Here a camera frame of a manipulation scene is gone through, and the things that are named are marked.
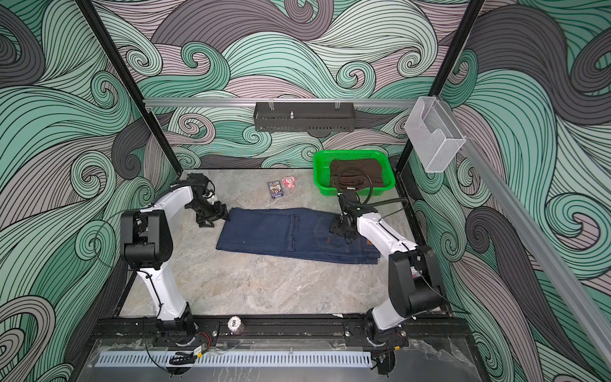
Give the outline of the dark blue denim jeans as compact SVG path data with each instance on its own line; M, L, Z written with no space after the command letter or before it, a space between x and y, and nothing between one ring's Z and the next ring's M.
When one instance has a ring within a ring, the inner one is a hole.
M216 249L332 264L377 264L380 252L367 239L349 241L330 231L335 217L306 208L233 208Z

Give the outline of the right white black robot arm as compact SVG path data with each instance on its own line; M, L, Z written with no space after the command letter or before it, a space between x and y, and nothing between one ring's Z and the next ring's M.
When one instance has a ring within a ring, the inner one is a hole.
M360 201L355 189L340 186L341 176L350 171L365 176L369 192L364 202ZM336 176L335 188L341 213L335 216L330 232L348 242L363 237L388 264L388 297L369 310L365 319L368 340L375 346L382 346L405 321L444 304L439 260L430 246L408 240L385 221L377 208L405 200L399 197L371 203L373 181L364 170L356 167L341 170Z

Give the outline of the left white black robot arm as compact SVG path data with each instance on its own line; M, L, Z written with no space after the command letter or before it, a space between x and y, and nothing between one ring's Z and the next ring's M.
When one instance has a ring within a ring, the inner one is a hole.
M201 228L213 228L216 221L228 219L228 208L216 199L213 182L203 173L191 173L175 181L168 192L148 206L121 214L119 252L129 269L146 284L155 303L157 328L194 337L197 324L170 264L174 249L170 223L185 209L196 213Z

